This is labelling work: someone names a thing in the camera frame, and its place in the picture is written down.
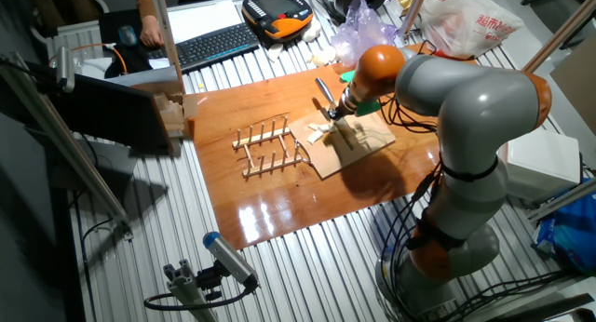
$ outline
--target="black keyboard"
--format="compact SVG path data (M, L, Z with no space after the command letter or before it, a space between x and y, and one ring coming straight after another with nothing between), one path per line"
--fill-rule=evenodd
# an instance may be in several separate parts
M259 47L259 39L247 23L233 25L212 33L176 44L178 59L183 72L191 72ZM147 53L149 59L166 58L166 50Z

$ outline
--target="white plastic bag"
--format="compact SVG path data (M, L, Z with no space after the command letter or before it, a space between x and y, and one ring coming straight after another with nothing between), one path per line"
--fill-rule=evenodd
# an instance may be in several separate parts
M421 28L446 55L479 57L498 46L523 21L491 0L425 0Z

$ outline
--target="purple plastic wrap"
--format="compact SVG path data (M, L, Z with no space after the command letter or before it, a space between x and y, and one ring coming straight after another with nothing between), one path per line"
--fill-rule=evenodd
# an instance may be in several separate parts
M384 24L376 12L364 0L354 0L350 4L345 23L339 26L332 37L332 46L339 60L347 67L356 65L364 51L377 45L395 45L398 28Z

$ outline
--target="metal slotted table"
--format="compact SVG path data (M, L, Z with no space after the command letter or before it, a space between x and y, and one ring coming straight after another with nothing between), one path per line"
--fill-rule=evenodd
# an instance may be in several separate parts
M239 12L241 0L236 2ZM252 53L184 75L187 92L237 87L315 68L305 62L305 56L328 46L336 30L320 14L316 16L322 32L316 41L289 44L277 62L270 62L260 47ZM378 14L384 22L400 27L400 17L390 7L379 8ZM420 37L413 36L409 43L421 41ZM96 21L61 28L59 36L48 39L47 50L53 55L61 45L79 47L100 42ZM98 57L102 57L100 47L89 49L81 58ZM485 66L517 68L502 47L485 53L477 61ZM542 128L561 133L552 118ZM91 233L84 242L88 279L83 266L81 236L75 235L87 321L95 318L98 321L193 321L187 312L151 311L142 304L144 298L168 292L162 271L165 264L187 259L197 271L213 263L210 253L202 246L202 237L207 232L217 231L217 222L195 146L192 141L181 141L181 147L179 158L146 156L139 159L123 202L129 212L134 239L127 241L114 235L118 231L112 223ZM242 249L240 253L259 275L261 288L256 295L216 308L218 318L221 321L284 322L387 320L386 302L378 299L374 283L374 265L390 223L408 200L409 196L404 196ZM419 215L426 204L423 198L415 205L414 213ZM80 197L70 213L74 232L81 235L93 224L107 220L106 212L94 203L91 195ZM405 221L413 224L413 218ZM541 260L530 248L534 228L517 200L508 199L489 223L499 236L501 253L482 270L455 280L458 304L493 284L560 269L556 262ZM515 301L501 301L467 320L485 320L567 285ZM240 291L233 279L223 282L225 298L235 297ZM168 299L167 303L176 302Z

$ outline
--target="person's arm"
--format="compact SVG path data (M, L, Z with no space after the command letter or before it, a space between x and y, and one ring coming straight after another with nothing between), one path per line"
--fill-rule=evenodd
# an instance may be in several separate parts
M141 14L142 32L141 42L148 47L161 47L164 40L156 17L156 7L153 0L137 0L137 8Z

